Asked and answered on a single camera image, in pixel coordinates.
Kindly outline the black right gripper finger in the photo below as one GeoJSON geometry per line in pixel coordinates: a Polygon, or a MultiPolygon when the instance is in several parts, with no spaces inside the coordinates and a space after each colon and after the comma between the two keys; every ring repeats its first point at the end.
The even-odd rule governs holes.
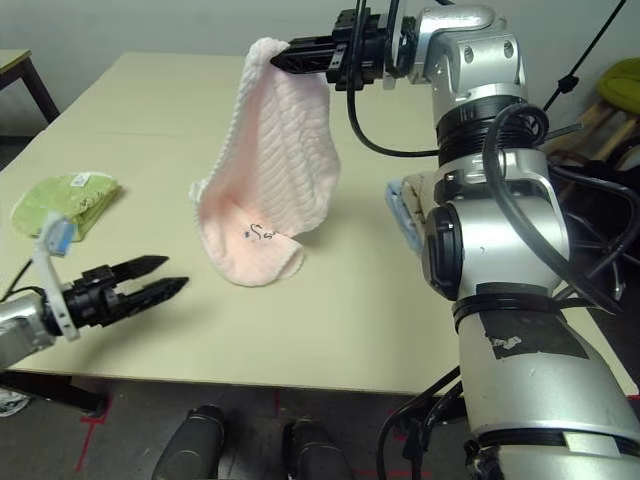
{"type": "Polygon", "coordinates": [[[299,37],[289,41],[289,48],[294,51],[333,51],[336,46],[331,35],[299,37]]]}
{"type": "Polygon", "coordinates": [[[289,74],[323,73],[336,76],[341,72],[345,49],[294,49],[289,47],[270,60],[270,63],[289,74]]]}

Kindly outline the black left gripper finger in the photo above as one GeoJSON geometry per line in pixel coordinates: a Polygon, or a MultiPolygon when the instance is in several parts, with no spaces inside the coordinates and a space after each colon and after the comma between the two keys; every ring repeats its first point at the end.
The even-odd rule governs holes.
{"type": "Polygon", "coordinates": [[[111,266],[116,280],[133,280],[156,270],[169,259],[163,255],[143,255],[111,266]]]}
{"type": "Polygon", "coordinates": [[[120,317],[127,318],[170,300],[189,282],[188,277],[167,277],[123,296],[120,317]]]}

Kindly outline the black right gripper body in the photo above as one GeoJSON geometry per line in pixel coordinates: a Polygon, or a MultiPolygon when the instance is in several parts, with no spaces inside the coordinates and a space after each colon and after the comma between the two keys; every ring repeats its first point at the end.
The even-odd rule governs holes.
{"type": "MultiPolygon", "coordinates": [[[[345,49],[341,72],[336,76],[326,76],[336,90],[347,88],[348,69],[351,63],[351,39],[356,22],[356,10],[342,10],[334,24],[331,36],[336,47],[345,49]]],[[[415,18],[404,16],[401,26],[392,34],[387,31],[387,16],[371,14],[365,10],[365,22],[360,37],[360,65],[355,68],[354,89],[362,90],[365,85],[382,79],[385,74],[392,78],[406,77],[415,59],[415,18]]]]}

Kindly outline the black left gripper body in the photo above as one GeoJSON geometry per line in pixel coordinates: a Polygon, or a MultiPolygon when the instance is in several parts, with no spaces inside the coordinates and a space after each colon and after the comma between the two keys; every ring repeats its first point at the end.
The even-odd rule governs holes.
{"type": "Polygon", "coordinates": [[[124,296],[115,291],[116,271],[103,265],[85,271],[63,291],[63,299],[77,328],[107,327],[124,318],[124,296]]]}

